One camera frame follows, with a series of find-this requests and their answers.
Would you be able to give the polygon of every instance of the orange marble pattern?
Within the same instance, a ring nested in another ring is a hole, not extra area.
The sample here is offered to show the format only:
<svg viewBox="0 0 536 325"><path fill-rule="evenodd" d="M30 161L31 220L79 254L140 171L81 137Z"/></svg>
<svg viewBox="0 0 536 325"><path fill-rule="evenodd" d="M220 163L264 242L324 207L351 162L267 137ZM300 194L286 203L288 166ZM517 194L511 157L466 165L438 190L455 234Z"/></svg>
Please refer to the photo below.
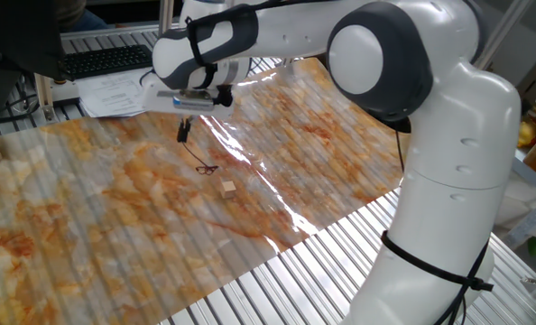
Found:
<svg viewBox="0 0 536 325"><path fill-rule="evenodd" d="M156 324L397 185L393 132L317 60L234 93L231 119L190 131L211 176L173 115L4 136L0 324Z"/></svg>

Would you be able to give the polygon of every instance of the metal slat table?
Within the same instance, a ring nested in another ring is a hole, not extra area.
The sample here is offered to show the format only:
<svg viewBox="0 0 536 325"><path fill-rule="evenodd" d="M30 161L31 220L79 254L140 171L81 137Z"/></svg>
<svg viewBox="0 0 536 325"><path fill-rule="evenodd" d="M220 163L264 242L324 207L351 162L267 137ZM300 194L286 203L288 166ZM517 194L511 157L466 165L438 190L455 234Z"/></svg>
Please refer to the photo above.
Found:
<svg viewBox="0 0 536 325"><path fill-rule="evenodd" d="M152 48L157 26L62 35L66 52L145 43ZM279 59L254 59L252 74L272 69ZM28 83L29 90L33 85ZM14 91L10 102L19 98ZM55 107L60 121L81 118L79 105ZM21 113L11 107L2 116ZM45 125L42 111L0 124L0 135ZM209 296L161 322L170 324L338 324L370 272L398 201L394 190L321 230L268 262L238 277ZM467 312L466 324L535 324L536 301L522 287L532 271L497 237L491 247L495 269L493 292L484 293Z"/></svg>

